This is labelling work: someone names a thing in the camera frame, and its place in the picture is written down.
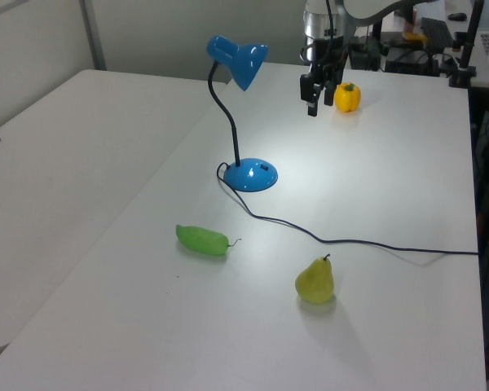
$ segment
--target lamp shade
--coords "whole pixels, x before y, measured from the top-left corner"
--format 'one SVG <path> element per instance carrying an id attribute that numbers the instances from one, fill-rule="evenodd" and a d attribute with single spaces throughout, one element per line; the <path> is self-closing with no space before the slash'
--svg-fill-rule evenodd
<path id="1" fill-rule="evenodd" d="M 227 66 L 236 84 L 246 91 L 267 56 L 268 46 L 238 46 L 218 35 L 210 39 L 206 51 L 215 61 Z"/>

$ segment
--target pear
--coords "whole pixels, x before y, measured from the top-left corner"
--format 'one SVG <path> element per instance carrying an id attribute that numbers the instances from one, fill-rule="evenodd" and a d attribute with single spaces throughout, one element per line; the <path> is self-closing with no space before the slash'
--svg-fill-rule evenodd
<path id="1" fill-rule="evenodd" d="M 332 264 L 326 257 L 315 259 L 295 280 L 299 296 L 310 303 L 321 304 L 333 296 Z"/>

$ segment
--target blue desk lamp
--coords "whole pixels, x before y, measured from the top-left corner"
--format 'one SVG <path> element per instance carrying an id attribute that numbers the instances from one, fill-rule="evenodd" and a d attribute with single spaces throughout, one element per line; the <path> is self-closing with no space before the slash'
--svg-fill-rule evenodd
<path id="1" fill-rule="evenodd" d="M 226 65 L 236 84 L 246 91 L 255 78 L 262 61 L 267 56 L 266 45 L 237 46 L 225 37 L 217 36 L 210 39 L 206 51 L 214 59 L 209 74 L 209 90 L 218 106 L 227 115 L 231 124 L 231 135 L 234 142 L 236 162 L 229 165 L 223 175 L 224 181 L 238 191 L 261 191 L 271 187 L 277 181 L 277 170 L 267 161 L 255 158 L 241 160 L 237 143 L 237 129 L 230 112 L 224 107 L 215 94 L 212 80 L 219 64 Z"/>

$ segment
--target fake vegetable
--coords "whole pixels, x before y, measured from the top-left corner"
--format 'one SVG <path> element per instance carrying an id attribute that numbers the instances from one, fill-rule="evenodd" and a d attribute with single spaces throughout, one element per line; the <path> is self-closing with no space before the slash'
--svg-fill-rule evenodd
<path id="1" fill-rule="evenodd" d="M 353 112 L 360 103 L 360 88 L 353 83 L 342 83 L 337 86 L 333 99 L 342 112 Z"/>
<path id="2" fill-rule="evenodd" d="M 321 304 L 333 296 L 335 284 L 328 257 L 315 259 L 295 280 L 295 289 L 303 300 Z"/>
<path id="3" fill-rule="evenodd" d="M 223 255 L 231 247 L 225 235 L 200 226 L 177 225 L 176 236 L 183 246 L 203 254 Z"/>

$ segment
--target green chili pepper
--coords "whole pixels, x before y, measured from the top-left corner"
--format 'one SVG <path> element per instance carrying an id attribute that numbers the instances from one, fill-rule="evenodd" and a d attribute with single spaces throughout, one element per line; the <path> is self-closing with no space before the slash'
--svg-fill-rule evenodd
<path id="1" fill-rule="evenodd" d="M 177 225 L 176 235 L 183 246 L 203 254 L 223 255 L 231 247 L 225 235 L 200 226 Z"/>

